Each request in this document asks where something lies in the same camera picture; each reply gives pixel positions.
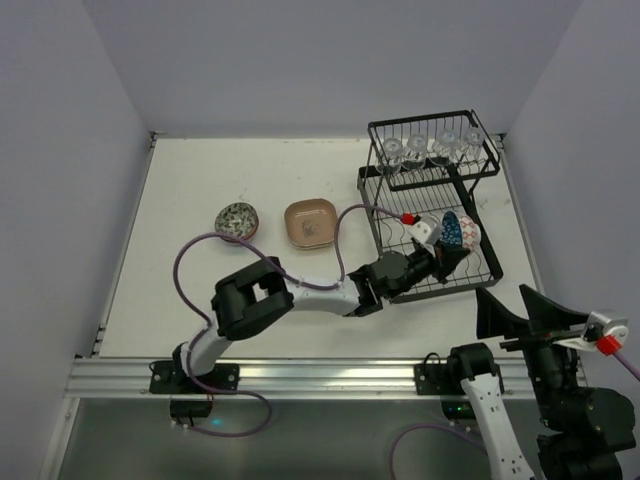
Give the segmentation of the blue dotted small bowl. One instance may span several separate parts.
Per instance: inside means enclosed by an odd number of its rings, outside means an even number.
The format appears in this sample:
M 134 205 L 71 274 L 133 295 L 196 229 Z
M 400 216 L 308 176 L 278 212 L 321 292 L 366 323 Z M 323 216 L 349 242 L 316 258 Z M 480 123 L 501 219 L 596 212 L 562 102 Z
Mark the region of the blue dotted small bowl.
M 443 244 L 458 247 L 463 245 L 460 220 L 454 211 L 447 211 L 444 213 L 441 226 L 442 231 L 440 241 Z

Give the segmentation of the dark green small bowl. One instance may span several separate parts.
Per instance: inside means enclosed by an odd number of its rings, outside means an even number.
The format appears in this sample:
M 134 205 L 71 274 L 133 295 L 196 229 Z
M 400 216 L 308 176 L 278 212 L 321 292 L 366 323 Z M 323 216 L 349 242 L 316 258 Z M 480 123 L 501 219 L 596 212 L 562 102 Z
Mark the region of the dark green small bowl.
M 214 229 L 217 232 L 220 232 L 219 227 L 221 224 L 235 219 L 250 219 L 252 221 L 259 222 L 258 213 L 251 204 L 246 202 L 234 202 L 219 211 L 214 221 Z

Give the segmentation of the white red patterned bowl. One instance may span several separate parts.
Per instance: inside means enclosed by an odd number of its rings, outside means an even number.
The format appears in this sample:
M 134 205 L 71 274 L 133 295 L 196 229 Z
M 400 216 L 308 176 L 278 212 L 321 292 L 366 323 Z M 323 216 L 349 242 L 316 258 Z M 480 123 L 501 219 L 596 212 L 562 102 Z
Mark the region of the white red patterned bowl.
M 468 215 L 458 214 L 457 218 L 461 230 L 462 246 L 468 250 L 479 247 L 482 240 L 480 226 Z

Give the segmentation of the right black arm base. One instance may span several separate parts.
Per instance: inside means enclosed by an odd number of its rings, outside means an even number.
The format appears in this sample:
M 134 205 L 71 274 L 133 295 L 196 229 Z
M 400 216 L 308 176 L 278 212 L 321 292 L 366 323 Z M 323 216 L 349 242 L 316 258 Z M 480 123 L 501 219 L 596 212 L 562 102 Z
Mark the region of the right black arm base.
M 475 421 L 496 427 L 504 422 L 504 393 L 501 370 L 484 343 L 453 347 L 443 359 L 431 352 L 414 365 L 418 395 L 463 396 L 463 400 L 442 400 L 442 411 L 449 421 Z

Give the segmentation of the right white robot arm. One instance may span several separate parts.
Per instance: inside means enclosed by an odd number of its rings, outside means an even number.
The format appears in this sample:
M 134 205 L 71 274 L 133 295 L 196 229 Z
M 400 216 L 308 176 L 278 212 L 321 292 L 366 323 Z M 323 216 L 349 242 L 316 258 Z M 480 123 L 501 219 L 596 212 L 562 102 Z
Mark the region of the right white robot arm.
M 495 479 L 531 479 L 504 409 L 500 371 L 484 344 L 501 338 L 501 348 L 522 354 L 542 424 L 538 459 L 547 479 L 620 479 L 617 453 L 635 448 L 632 402 L 609 388 L 584 387 L 577 380 L 578 354 L 617 356 L 628 334 L 627 319 L 594 311 L 581 313 L 533 288 L 519 287 L 527 317 L 506 308 L 485 288 L 476 290 L 478 342 L 451 350 L 446 367 L 471 403 Z

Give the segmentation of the brown square panda plate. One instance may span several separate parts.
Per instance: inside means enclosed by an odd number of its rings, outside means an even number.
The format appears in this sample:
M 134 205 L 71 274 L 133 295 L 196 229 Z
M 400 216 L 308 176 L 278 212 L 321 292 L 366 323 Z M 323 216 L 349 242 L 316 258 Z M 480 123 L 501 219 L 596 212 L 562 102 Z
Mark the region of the brown square panda plate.
M 290 238 L 333 238 L 338 214 L 332 202 L 324 198 L 290 204 L 284 211 L 284 223 Z

